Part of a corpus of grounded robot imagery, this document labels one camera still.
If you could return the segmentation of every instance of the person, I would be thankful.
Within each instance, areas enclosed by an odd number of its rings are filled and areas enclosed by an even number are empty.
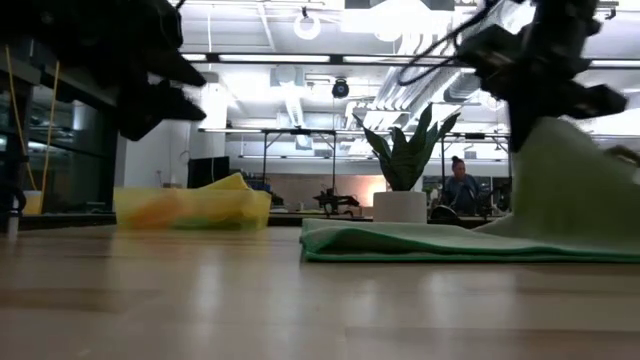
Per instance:
[[[453,176],[447,179],[444,185],[444,204],[458,214],[475,215],[480,186],[473,176],[467,174],[464,160],[457,156],[451,160]]]

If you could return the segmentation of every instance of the ceiling light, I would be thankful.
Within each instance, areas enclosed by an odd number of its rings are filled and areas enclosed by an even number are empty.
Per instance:
[[[169,0],[169,3],[176,5],[178,0]],[[257,4],[264,4],[268,8],[287,8],[287,9],[299,9],[301,6],[307,8],[319,8],[325,7],[324,1],[295,1],[295,0],[270,0],[270,1],[238,1],[238,0],[187,0],[186,5],[200,5],[200,6],[230,6],[230,7],[253,7]]]
[[[204,132],[226,133],[226,134],[259,134],[260,129],[200,129]]]
[[[450,11],[431,11],[421,0],[386,0],[375,3],[369,9],[345,9],[342,12],[340,31],[431,35],[440,29],[446,29],[453,14]]]
[[[413,56],[345,56],[345,63],[359,64],[380,64],[380,65],[407,65],[411,62]],[[445,56],[425,56],[416,61],[417,66],[435,66],[446,60]]]
[[[306,81],[333,82],[335,77],[327,74],[305,74],[304,79]]]
[[[640,60],[593,60],[591,67],[602,68],[637,68],[640,69]]]
[[[640,4],[638,4],[637,0],[618,0],[618,10],[640,10]]]
[[[402,33],[399,31],[380,31],[374,34],[376,38],[380,41],[384,42],[393,42],[396,41],[402,36]]]
[[[389,131],[374,131],[377,135],[389,135]],[[336,135],[364,135],[364,130],[336,130]]]
[[[240,159],[333,160],[332,156],[238,155]],[[336,160],[376,160],[373,156],[336,156]]]
[[[222,54],[221,62],[255,63],[328,63],[328,55],[262,55],[262,54]]]
[[[205,54],[182,54],[182,57],[187,61],[207,61]]]
[[[302,21],[304,19],[311,19],[311,21],[313,22],[310,29],[302,29]],[[298,37],[303,40],[313,40],[318,37],[318,35],[320,35],[320,28],[320,19],[313,15],[305,17],[300,14],[293,21],[293,32],[295,32],[296,35],[298,35]]]

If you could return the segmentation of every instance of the white pot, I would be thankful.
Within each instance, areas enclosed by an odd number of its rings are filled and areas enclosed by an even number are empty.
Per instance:
[[[391,191],[373,194],[373,221],[427,222],[427,194],[417,191]]]

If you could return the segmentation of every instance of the desk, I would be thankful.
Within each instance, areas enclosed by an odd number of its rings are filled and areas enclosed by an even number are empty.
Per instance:
[[[299,231],[23,232],[0,251],[0,358],[640,353],[638,266],[300,263]]]
[[[269,226],[302,226],[303,219],[331,219],[357,222],[373,221],[372,217],[351,215],[331,215],[331,217],[327,218],[325,214],[271,213],[269,214]]]
[[[500,217],[491,216],[485,219],[484,217],[480,217],[480,216],[461,216],[457,219],[438,219],[438,220],[429,219],[429,224],[455,225],[455,226],[463,227],[465,229],[474,229],[474,228],[477,228],[478,226],[486,225],[498,219],[500,219]]]

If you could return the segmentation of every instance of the dark shirt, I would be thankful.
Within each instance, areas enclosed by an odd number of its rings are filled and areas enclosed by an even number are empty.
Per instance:
[[[474,215],[476,213],[476,199],[480,193],[480,186],[471,175],[465,175],[462,181],[453,176],[444,184],[444,194],[449,206],[457,213]]]

